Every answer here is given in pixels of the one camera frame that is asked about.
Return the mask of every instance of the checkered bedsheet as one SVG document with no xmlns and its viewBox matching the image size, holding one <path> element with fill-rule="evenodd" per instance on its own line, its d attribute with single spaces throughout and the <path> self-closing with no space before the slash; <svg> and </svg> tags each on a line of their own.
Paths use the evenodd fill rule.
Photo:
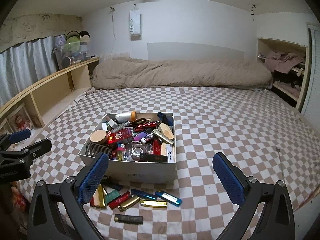
<svg viewBox="0 0 320 240">
<path fill-rule="evenodd" d="M 173 185 L 121 182 L 148 192 L 166 190 L 183 200 L 166 210 L 136 204 L 124 214 L 144 217 L 143 225 L 115 223 L 107 209 L 85 211 L 109 239 L 216 239 L 234 215 L 231 203 L 212 168 L 215 152 L 260 182 L 286 182 L 296 210 L 319 184 L 319 139 L 314 131 L 270 91 L 218 87 L 135 88 L 98 90 L 62 114 L 39 136 L 52 141 L 52 151 L 35 161 L 31 178 L 19 189 L 30 201 L 36 182 L 57 183 L 84 166 L 78 153 L 107 113 L 173 112 L 176 125 L 177 179 Z M 60 211 L 70 223 L 63 205 Z M 260 204 L 244 238 L 253 232 Z"/>
</svg>

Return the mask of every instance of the cardboard box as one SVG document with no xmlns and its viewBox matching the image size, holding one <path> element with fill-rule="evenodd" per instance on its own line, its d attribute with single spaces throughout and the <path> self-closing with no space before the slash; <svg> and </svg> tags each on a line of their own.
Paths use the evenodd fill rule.
<svg viewBox="0 0 320 240">
<path fill-rule="evenodd" d="M 143 163 L 143 162 L 124 162 L 117 160 L 109 160 L 109 167 L 106 171 L 106 176 L 110 176 L 113 179 L 134 181 L 143 183 L 163 183 L 171 184 L 177 177 L 176 169 L 176 135 L 174 128 L 174 117 L 172 113 L 164 113 L 167 116 L 172 116 L 173 120 L 173 134 L 174 134 L 174 146 L 173 146 L 173 163 Z M 116 114 L 107 114 L 110 118 L 114 119 Z M 102 119 L 96 130 L 102 129 L 102 123 L 106 122 L 106 116 Z M 159 120 L 157 113 L 138 113 L 139 118 L 153 118 L 153 121 Z M 94 157 L 84 155 L 85 147 L 90 142 L 90 138 L 82 147 L 79 156 L 85 165 L 89 165 Z"/>
</svg>

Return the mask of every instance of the wall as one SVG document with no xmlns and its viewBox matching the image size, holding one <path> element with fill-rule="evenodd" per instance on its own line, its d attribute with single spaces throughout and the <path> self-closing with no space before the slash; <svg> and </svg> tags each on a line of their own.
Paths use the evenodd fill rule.
<svg viewBox="0 0 320 240">
<path fill-rule="evenodd" d="M 142 35 L 132 41 L 129 11 L 133 4 L 141 11 Z M 208 0 L 155 0 L 126 2 L 114 6 L 112 34 L 110 8 L 86 14 L 83 27 L 90 33 L 93 54 L 129 52 L 131 57 L 148 59 L 149 42 L 188 42 L 244 51 L 255 58 L 256 26 L 250 12 Z"/>
<path fill-rule="evenodd" d="M 308 45 L 306 22 L 318 23 L 314 14 L 266 13 L 255 15 L 258 38 L 271 38 Z"/>
</svg>

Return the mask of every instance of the red cigarette pack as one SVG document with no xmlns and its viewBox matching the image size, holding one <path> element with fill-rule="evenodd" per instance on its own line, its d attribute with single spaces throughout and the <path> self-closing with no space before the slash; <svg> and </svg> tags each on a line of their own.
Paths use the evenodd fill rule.
<svg viewBox="0 0 320 240">
<path fill-rule="evenodd" d="M 133 134 L 130 128 L 124 128 L 118 132 L 111 133 L 108 136 L 108 145 L 115 146 L 118 145 L 119 143 L 121 144 L 126 144 L 129 142 L 132 142 L 133 139 Z"/>
</svg>

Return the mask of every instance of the plastic container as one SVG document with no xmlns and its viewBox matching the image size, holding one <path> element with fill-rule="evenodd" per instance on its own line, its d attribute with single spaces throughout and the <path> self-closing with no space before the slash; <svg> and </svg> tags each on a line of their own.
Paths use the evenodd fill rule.
<svg viewBox="0 0 320 240">
<path fill-rule="evenodd" d="M 90 41 L 70 42 L 58 46 L 54 53 L 57 58 L 59 70 L 90 59 Z"/>
</svg>

